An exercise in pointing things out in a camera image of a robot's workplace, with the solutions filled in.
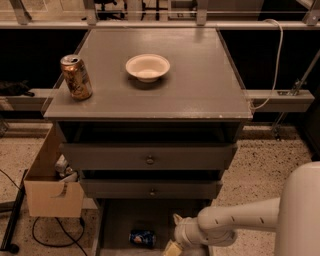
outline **blue can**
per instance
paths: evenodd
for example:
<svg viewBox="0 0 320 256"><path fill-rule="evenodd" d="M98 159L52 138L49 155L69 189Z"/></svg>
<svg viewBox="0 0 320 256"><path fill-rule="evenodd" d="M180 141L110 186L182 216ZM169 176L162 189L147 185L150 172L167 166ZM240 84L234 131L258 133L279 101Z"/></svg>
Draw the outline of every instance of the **blue can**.
<svg viewBox="0 0 320 256"><path fill-rule="evenodd" d="M153 247L156 244L156 236L149 230L131 230L129 241L132 244Z"/></svg>

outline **white cable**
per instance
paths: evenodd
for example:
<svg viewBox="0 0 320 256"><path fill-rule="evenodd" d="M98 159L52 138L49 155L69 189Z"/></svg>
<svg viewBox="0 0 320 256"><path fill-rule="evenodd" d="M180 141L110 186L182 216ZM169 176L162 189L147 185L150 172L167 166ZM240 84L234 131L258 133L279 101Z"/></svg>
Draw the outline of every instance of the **white cable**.
<svg viewBox="0 0 320 256"><path fill-rule="evenodd" d="M278 78L278 71L279 71L279 60L280 60L280 53L281 53L281 48L282 48L282 41L283 41L283 29L282 29L282 26L280 25L279 22L277 22L276 20L273 20L273 19L266 19L264 20L266 22L269 22L271 24L275 24L279 27L280 29L280 41L279 41L279 47L278 47L278 53L277 53L277 60L276 60L276 70L275 70L275 74L274 74L274 81L273 81L273 85L272 85L272 89L271 89L271 92L270 92L270 95L268 96L268 98L259 106L257 107L253 107L253 106L250 106L250 109L252 110L257 110L259 108L262 108L264 107L267 102L270 100L271 98L271 95L276 87L276 84L277 84L277 78Z"/></svg>

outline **cardboard box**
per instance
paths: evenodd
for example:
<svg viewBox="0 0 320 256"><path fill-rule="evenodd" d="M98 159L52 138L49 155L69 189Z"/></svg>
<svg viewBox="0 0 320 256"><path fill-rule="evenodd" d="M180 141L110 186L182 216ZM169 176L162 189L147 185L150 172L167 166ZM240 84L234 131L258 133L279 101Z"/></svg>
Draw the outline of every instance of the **cardboard box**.
<svg viewBox="0 0 320 256"><path fill-rule="evenodd" d="M29 169L24 185L30 216L80 217L83 190L78 182L59 182L54 165L61 153L53 126Z"/></svg>

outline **white bowl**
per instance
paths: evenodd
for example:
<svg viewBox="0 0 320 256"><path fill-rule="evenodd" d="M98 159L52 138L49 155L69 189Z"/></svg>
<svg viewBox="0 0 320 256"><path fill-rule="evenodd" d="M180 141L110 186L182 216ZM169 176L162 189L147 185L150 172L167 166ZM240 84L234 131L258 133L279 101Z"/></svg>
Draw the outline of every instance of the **white bowl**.
<svg viewBox="0 0 320 256"><path fill-rule="evenodd" d="M126 69L144 83L152 83L170 69L169 61L156 54L142 54L127 61Z"/></svg>

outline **drawer knob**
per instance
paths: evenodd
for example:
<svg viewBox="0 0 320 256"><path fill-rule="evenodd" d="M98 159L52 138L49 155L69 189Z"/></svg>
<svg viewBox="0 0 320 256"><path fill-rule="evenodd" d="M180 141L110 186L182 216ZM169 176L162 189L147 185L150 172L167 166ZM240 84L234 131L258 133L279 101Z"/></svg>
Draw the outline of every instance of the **drawer knob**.
<svg viewBox="0 0 320 256"><path fill-rule="evenodd" d="M155 189L151 189L150 190L150 196L155 196L156 195L156 190Z"/></svg>
<svg viewBox="0 0 320 256"><path fill-rule="evenodd" d="M152 165L154 164L154 159L152 156L148 156L147 159L146 159L146 163L149 164L149 165Z"/></svg>

